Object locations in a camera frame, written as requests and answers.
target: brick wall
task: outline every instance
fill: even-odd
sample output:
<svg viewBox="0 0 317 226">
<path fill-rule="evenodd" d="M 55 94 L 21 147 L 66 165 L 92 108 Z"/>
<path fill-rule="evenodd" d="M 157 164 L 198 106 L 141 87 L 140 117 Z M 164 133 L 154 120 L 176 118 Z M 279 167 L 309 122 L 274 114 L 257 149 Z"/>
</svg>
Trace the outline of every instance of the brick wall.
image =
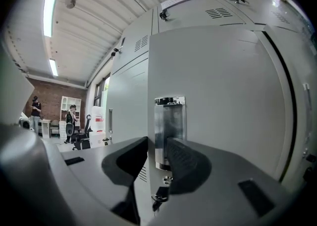
<svg viewBox="0 0 317 226">
<path fill-rule="evenodd" d="M 37 96 L 39 98 L 39 102 L 42 105 L 41 116 L 50 120 L 57 119 L 58 121 L 60 116 L 61 97 L 74 97 L 81 99 L 80 125 L 81 128 L 84 128 L 86 118 L 85 105 L 87 90 L 77 89 L 45 81 L 38 81 L 29 78 L 28 80 L 34 86 L 34 91 L 25 106 L 25 114 L 28 117 L 31 115 L 32 112 L 31 105 L 34 96 Z"/>
</svg>

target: gray pants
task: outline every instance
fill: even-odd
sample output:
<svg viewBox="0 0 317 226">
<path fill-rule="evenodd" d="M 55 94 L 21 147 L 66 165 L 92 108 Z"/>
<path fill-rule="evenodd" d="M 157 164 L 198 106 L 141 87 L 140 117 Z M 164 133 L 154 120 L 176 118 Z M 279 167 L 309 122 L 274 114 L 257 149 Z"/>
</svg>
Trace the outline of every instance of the gray pants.
<svg viewBox="0 0 317 226">
<path fill-rule="evenodd" d="M 31 116 L 30 117 L 30 127 L 35 130 L 36 134 L 39 134 L 39 119 L 40 117 Z"/>
</svg>

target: ceiling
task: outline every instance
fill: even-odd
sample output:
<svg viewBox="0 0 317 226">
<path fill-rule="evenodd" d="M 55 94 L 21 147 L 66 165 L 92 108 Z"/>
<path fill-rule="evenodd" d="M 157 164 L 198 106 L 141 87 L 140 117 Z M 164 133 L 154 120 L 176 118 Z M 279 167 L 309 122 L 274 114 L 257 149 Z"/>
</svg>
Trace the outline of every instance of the ceiling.
<svg viewBox="0 0 317 226">
<path fill-rule="evenodd" d="M 163 1 L 56 0 L 53 35 L 45 38 L 44 0 L 20 0 L 7 23 L 4 38 L 13 60 L 27 75 L 84 86 L 123 30 Z M 57 63 L 58 77 L 51 73 L 50 58 Z"/>
</svg>

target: window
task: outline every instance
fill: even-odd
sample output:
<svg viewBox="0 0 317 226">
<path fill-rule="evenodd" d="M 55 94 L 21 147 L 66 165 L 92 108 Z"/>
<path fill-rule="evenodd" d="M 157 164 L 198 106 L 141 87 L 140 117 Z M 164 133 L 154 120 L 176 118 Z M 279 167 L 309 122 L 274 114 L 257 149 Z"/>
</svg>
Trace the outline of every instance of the window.
<svg viewBox="0 0 317 226">
<path fill-rule="evenodd" d="M 102 81 L 96 85 L 94 106 L 99 106 L 99 107 L 101 106 L 103 91 L 108 89 L 109 80 L 110 80 L 110 75 L 102 79 Z"/>
</svg>

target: ventilation slot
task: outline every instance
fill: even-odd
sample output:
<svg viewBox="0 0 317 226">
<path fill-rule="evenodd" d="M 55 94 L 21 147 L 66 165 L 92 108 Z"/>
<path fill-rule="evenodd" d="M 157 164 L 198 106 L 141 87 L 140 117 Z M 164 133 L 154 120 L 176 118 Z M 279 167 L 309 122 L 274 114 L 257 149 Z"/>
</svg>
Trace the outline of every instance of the ventilation slot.
<svg viewBox="0 0 317 226">
<path fill-rule="evenodd" d="M 274 12 L 274 11 L 271 11 L 281 22 L 285 22 L 285 23 L 287 23 L 287 24 L 290 24 L 287 20 L 286 20 L 286 18 L 283 16 L 283 15 L 281 15 L 280 13 L 278 13 L 278 12 Z"/>
<path fill-rule="evenodd" d="M 140 171 L 138 178 L 142 181 L 144 181 L 145 183 L 148 182 L 147 181 L 147 169 L 143 166 L 142 170 Z"/>
<path fill-rule="evenodd" d="M 221 17 L 230 17 L 232 16 L 231 13 L 229 13 L 226 9 L 222 8 L 216 8 L 216 9 L 210 9 L 206 10 L 206 13 L 212 18 L 221 18 Z"/>
<path fill-rule="evenodd" d="M 141 41 L 141 48 L 143 46 L 146 46 L 148 44 L 148 36 L 146 35 L 144 38 L 142 38 L 142 41 Z"/>
<path fill-rule="evenodd" d="M 136 52 L 137 50 L 139 50 L 141 48 L 141 40 L 137 41 L 135 43 L 135 48 L 134 48 L 134 52 Z"/>
</svg>

